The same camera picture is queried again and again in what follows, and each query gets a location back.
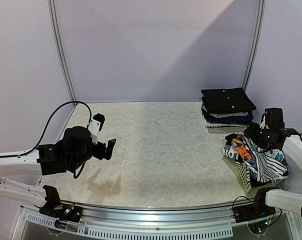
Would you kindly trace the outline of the black white striped shirt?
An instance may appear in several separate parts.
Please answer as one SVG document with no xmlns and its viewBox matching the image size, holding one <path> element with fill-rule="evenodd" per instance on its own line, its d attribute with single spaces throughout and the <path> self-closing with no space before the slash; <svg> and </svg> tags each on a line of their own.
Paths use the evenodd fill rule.
<svg viewBox="0 0 302 240">
<path fill-rule="evenodd" d="M 237 152 L 249 168 L 254 180 L 265 183 L 288 177 L 288 164 L 282 151 L 261 149 L 250 138 L 240 133 L 237 137 L 243 143 Z"/>
</svg>

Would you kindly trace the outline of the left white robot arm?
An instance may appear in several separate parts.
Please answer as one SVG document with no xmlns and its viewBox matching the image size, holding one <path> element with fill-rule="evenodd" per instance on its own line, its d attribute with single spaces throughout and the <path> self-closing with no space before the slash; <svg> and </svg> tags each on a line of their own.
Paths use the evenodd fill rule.
<svg viewBox="0 0 302 240">
<path fill-rule="evenodd" d="M 65 206 L 55 187 L 29 185 L 9 177 L 71 172 L 74 178 L 78 178 L 91 158 L 109 160 L 112 157 L 116 139 L 102 143 L 97 140 L 98 133 L 98 130 L 77 126 L 66 129 L 63 138 L 56 144 L 39 145 L 31 152 L 7 156 L 0 154 L 0 198 L 46 208 L 54 217 L 61 217 Z"/>
</svg>

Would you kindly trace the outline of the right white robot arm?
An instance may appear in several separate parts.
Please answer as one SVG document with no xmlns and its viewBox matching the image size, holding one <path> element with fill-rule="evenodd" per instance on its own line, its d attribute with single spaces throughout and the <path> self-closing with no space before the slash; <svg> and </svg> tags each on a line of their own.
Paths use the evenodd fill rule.
<svg viewBox="0 0 302 240">
<path fill-rule="evenodd" d="M 288 170 L 287 177 L 297 179 L 293 174 L 295 170 L 302 179 L 302 132 L 299 133 L 293 128 L 286 127 L 260 127 L 253 123 L 244 131 L 244 134 L 258 146 L 270 146 L 280 150 L 288 161 L 288 165 L 292 167 Z M 253 218 L 260 218 L 268 209 L 277 208 L 295 213 L 302 220 L 302 189 L 296 190 L 287 184 L 282 186 L 284 189 L 266 187 L 257 191 L 254 202 L 249 208 L 249 213 Z"/>
</svg>

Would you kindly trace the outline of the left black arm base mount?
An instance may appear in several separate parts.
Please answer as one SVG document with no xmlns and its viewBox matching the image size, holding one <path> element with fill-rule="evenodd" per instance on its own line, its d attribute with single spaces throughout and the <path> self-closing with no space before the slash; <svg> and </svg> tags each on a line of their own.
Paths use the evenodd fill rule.
<svg viewBox="0 0 302 240">
<path fill-rule="evenodd" d="M 60 200 L 59 193 L 55 187 L 44 185 L 45 204 L 39 208 L 39 213 L 57 218 L 59 221 L 70 221 L 79 223 L 83 208 L 76 205 L 74 202 L 64 204 Z"/>
</svg>

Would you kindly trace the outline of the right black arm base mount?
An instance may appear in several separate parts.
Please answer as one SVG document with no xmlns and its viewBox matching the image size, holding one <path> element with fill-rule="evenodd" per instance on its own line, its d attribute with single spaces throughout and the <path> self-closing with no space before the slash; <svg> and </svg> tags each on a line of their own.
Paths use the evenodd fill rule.
<svg viewBox="0 0 302 240">
<path fill-rule="evenodd" d="M 246 196 L 237 197 L 232 203 L 232 212 L 236 223 L 252 221 L 267 216 L 271 216 L 271 219 L 266 221 L 264 224 L 265 226 L 272 225 L 274 222 L 278 221 L 283 210 L 280 209 L 279 215 L 276 215 L 275 207 L 269 207 L 266 204 L 266 193 L 270 190 L 278 190 L 278 188 L 268 187 L 259 189 L 253 199 L 249 199 Z M 248 200 L 249 204 L 235 206 L 235 202 L 240 198 Z"/>
</svg>

